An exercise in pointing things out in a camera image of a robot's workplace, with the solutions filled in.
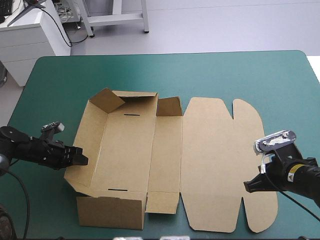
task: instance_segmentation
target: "warning label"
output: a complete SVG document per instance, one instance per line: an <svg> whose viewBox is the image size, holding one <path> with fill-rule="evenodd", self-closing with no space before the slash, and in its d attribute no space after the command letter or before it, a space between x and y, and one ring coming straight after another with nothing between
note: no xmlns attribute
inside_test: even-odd
<svg viewBox="0 0 320 240"><path fill-rule="evenodd" d="M288 173L288 182L291 182L291 183L294 182L295 173L296 173L296 171L297 171L300 167L302 167L302 166L304 166L304 164L297 164L297 165L294 165L294 166L290 169L290 171L289 171L289 173Z"/></svg>

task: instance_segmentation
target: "cardboard box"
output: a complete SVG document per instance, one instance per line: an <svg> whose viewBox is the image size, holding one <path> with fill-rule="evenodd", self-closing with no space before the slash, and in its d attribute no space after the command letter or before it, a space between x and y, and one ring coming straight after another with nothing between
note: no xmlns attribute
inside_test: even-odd
<svg viewBox="0 0 320 240"><path fill-rule="evenodd" d="M77 197L80 225L143 229L145 211L175 214L181 144L178 97L103 89L90 98L74 140L88 166L64 176L91 196Z"/></svg>
<svg viewBox="0 0 320 240"><path fill-rule="evenodd" d="M258 173L252 144L264 136L262 121L240 99L233 111L234 119L221 99L194 97L183 117L179 97L155 92L90 98L74 141L89 163L64 176L88 195L77 197L80 225L143 229L145 212L175 214L181 192L194 230L233 232L242 197L250 229L268 228L276 193L243 185Z"/></svg>

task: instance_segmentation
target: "green tabletop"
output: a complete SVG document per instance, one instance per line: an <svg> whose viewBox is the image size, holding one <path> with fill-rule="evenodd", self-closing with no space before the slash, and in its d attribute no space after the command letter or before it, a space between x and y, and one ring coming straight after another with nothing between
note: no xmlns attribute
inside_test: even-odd
<svg viewBox="0 0 320 240"><path fill-rule="evenodd" d="M183 110L191 97L221 98L230 112L233 99L243 99L260 113L266 134L293 130L303 156L320 159L320 85L300 51L43 57L35 64L9 125L37 137L42 125L62 121L65 130L56 139L72 145L88 98L105 87L158 92L161 98L180 96ZM282 195L278 195L275 222L258 234L247 227L243 206L233 233L194 231L181 200L176 215L146 214L144 230L81 227L78 193L64 180L63 169L20 161L11 171L23 179L29 191L29 238L320 237L319 222ZM26 209L23 192L9 175L1 177L0 184L0 202L12 215L21 237ZM320 215L312 200L292 195ZM262 205L257 214L263 211Z"/></svg>

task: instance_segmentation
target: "white cabinet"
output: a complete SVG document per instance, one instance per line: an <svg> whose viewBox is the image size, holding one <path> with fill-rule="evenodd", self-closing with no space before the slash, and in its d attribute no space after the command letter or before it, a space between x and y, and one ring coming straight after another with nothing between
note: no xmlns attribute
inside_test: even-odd
<svg viewBox="0 0 320 240"><path fill-rule="evenodd" d="M47 0L42 5L53 16L64 38L68 40L52 1ZM13 9L18 6L19 0L15 0ZM0 24L0 61L19 86L24 86L38 58L69 56L71 49L53 20L40 9L33 9L7 27L19 12L17 10Z"/></svg>

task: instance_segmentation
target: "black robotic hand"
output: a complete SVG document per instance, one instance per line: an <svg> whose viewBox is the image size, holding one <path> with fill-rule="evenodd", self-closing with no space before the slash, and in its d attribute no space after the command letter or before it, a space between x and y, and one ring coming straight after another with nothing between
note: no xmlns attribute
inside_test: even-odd
<svg viewBox="0 0 320 240"><path fill-rule="evenodd" d="M303 158L294 144L296 138L293 131L283 130L256 140L254 151L263 155L260 174L244 182L245 189L293 192L314 200L320 208L320 167L314 157ZM264 163L267 156L272 161Z"/></svg>
<svg viewBox="0 0 320 240"><path fill-rule="evenodd" d="M29 137L11 126L0 127L0 176L8 170L13 158L38 163L59 170L72 165L87 165L82 148L65 146L53 141L54 134L64 130L61 122L53 122L41 129L39 138Z"/></svg>

